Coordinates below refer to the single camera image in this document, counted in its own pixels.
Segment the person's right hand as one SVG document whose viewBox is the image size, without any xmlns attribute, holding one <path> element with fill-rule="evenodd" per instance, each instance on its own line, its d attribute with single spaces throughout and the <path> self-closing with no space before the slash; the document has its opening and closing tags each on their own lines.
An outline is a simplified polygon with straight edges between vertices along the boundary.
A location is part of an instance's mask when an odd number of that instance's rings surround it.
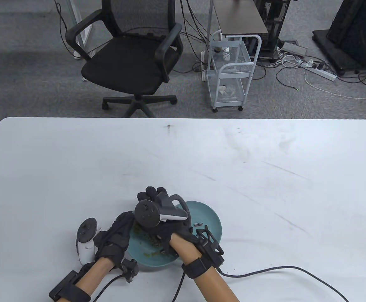
<svg viewBox="0 0 366 302">
<path fill-rule="evenodd" d="M 135 221 L 144 232 L 158 238 L 165 254 L 176 254 L 170 245 L 173 234 L 189 243 L 198 243 L 198 238 L 192 234 L 188 207 L 178 208 L 173 204 L 175 200 L 185 203 L 179 195 L 169 196 L 164 187 L 147 187 L 137 194 L 137 200 Z"/>
</svg>

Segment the person's left hand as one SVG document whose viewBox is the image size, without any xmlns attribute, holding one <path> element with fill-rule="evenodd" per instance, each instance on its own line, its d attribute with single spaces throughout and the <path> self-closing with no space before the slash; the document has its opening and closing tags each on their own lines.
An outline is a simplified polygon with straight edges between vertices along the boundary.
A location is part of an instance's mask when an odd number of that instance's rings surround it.
<svg viewBox="0 0 366 302">
<path fill-rule="evenodd" d="M 97 248 L 94 260 L 107 258 L 114 264 L 114 268 L 121 268 L 133 225 L 134 214 L 127 211 L 121 213 L 107 231 L 100 231 L 94 237 L 94 245 Z"/>
</svg>

